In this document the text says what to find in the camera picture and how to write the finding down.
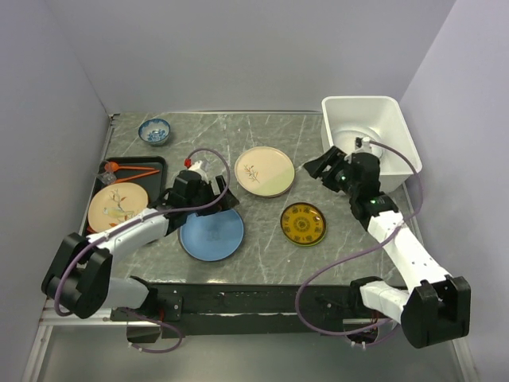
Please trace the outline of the white smooth deep plate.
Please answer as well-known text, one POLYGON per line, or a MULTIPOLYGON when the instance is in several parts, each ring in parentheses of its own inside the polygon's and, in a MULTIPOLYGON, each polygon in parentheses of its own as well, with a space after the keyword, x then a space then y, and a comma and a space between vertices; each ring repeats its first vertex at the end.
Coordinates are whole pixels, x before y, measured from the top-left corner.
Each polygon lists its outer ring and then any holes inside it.
POLYGON ((338 147, 346 154, 356 152, 360 148, 357 141, 362 142, 364 139, 367 141, 382 142, 381 137, 371 128, 367 127, 346 127, 332 131, 332 142, 334 146, 338 147))

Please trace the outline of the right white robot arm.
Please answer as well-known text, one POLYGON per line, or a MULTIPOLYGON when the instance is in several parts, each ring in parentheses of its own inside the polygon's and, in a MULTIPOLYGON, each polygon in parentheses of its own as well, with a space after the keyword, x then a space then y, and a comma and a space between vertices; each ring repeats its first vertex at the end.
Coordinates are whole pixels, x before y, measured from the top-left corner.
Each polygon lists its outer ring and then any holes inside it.
POLYGON ((377 277, 350 285, 348 308, 357 317, 373 310, 398 323, 416 349, 466 337, 470 330, 471 287, 453 277, 424 248, 393 200, 381 190, 380 160, 369 152, 346 154, 333 146, 304 164, 310 177, 345 193, 352 215, 384 250, 406 289, 377 277))

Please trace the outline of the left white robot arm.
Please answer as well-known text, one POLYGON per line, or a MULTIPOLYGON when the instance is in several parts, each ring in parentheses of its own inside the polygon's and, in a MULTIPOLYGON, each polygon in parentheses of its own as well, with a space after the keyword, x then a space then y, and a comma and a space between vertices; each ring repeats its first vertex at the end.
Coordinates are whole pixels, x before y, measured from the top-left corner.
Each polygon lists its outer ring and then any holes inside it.
POLYGON ((163 311, 156 289, 137 277, 113 280, 116 260, 183 226, 188 216, 209 216, 233 209, 239 200, 229 188, 229 175, 216 177, 219 193, 196 170, 182 170, 173 186, 130 218, 105 232, 66 236, 41 284, 61 317, 89 318, 104 306, 127 308, 142 320, 163 311))

